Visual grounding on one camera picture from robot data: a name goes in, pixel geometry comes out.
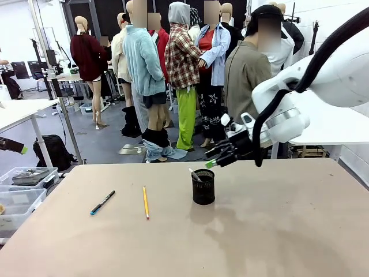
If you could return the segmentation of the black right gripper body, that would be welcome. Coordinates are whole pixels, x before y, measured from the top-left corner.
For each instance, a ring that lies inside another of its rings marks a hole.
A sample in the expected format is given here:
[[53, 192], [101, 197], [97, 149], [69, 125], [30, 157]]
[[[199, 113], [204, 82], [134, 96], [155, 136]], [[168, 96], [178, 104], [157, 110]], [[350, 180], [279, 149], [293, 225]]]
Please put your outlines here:
[[238, 132], [228, 131], [226, 135], [231, 143], [230, 154], [233, 162], [254, 159], [253, 142], [247, 129]]

